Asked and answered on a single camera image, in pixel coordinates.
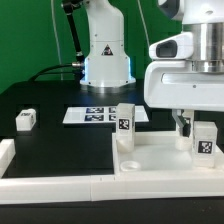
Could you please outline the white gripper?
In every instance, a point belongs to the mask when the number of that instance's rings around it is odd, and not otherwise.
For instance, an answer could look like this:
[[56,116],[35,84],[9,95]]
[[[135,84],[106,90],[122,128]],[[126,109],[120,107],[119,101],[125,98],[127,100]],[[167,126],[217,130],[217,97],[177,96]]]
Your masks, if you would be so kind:
[[144,100],[151,108],[173,109],[183,137],[190,136],[190,119],[183,110],[224,112],[224,73],[198,73],[185,60],[154,61],[146,69]]

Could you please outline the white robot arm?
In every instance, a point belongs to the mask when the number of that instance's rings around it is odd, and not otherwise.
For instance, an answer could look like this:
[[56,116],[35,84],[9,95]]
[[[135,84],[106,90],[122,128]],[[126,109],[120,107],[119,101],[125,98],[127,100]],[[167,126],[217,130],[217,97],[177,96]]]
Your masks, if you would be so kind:
[[[180,34],[152,44],[144,79],[144,101],[173,112],[184,126],[183,110],[224,112],[224,0],[157,0],[169,18],[182,22]],[[124,51],[122,13],[108,0],[84,0],[90,53],[80,84],[99,92],[135,79]]]

